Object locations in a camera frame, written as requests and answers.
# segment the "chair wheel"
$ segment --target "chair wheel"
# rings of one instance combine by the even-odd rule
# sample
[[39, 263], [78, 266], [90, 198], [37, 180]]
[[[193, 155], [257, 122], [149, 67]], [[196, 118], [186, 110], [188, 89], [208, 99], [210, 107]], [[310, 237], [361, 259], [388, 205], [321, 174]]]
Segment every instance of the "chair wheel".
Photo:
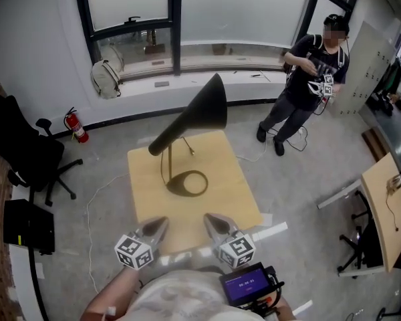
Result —
[[386, 308], [382, 308], [377, 315], [376, 321], [381, 321], [383, 319], [383, 315], [386, 313]]

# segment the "lamp base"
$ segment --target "lamp base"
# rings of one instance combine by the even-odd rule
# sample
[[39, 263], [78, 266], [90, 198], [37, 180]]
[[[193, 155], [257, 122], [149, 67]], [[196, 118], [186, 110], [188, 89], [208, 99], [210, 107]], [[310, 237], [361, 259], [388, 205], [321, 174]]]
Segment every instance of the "lamp base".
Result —
[[[202, 191], [199, 193], [192, 193], [191, 191], [188, 191], [184, 185], [184, 181], [186, 178], [190, 175], [199, 175], [203, 177], [205, 180], [205, 187]], [[185, 171], [181, 174], [178, 174], [177, 176], [174, 176], [169, 180], [169, 182], [166, 184], [166, 188], [175, 195], [179, 196], [184, 196], [184, 197], [197, 197], [202, 195], [205, 191], [208, 189], [208, 178], [205, 176], [204, 173], [197, 171], [197, 170], [190, 170], [190, 171]]]

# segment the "hand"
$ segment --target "hand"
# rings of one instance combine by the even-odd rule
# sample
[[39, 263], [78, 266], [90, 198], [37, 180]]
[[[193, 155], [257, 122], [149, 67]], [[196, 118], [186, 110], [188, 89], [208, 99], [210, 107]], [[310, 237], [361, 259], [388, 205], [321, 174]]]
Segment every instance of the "hand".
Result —
[[307, 58], [301, 58], [300, 59], [300, 65], [299, 67], [304, 71], [307, 72], [309, 75], [312, 76], [317, 76], [318, 72], [316, 71], [315, 64]]

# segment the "wooden desk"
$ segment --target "wooden desk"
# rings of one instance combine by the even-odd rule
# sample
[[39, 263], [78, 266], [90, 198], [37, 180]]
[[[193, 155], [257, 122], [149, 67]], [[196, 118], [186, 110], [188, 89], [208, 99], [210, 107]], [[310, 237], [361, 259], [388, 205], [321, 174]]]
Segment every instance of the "wooden desk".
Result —
[[[245, 180], [235, 154], [223, 131], [208, 132], [186, 138], [194, 149], [192, 156], [183, 140], [172, 145], [172, 174], [199, 170], [209, 180], [207, 191], [199, 197], [174, 195], [165, 187], [160, 175], [160, 156], [147, 148], [128, 152], [129, 173], [138, 222], [167, 216], [170, 227], [161, 246], [161, 254], [185, 251], [211, 242], [203, 225], [205, 213], [231, 217], [240, 229], [262, 222], [253, 194]], [[168, 151], [163, 156], [163, 175], [168, 182]], [[201, 191], [203, 180], [187, 178], [189, 191]]]
[[365, 270], [345, 270], [344, 272], [339, 273], [339, 276], [360, 276], [363, 274], [382, 272], [384, 270], [390, 272], [394, 267], [396, 260], [401, 253], [401, 189], [398, 189], [388, 198], [389, 207], [395, 214], [396, 225], [399, 228], [399, 231], [397, 232], [395, 231], [392, 213], [386, 205], [386, 183], [388, 182], [388, 179], [398, 174], [399, 171], [395, 161], [392, 158], [392, 155], [388, 153], [362, 174], [361, 179], [358, 179], [349, 187], [346, 187], [318, 205], [319, 209], [324, 208], [356, 189], [361, 190], [367, 198], [372, 211], [374, 223], [378, 230], [384, 265], [380, 267], [371, 267]]

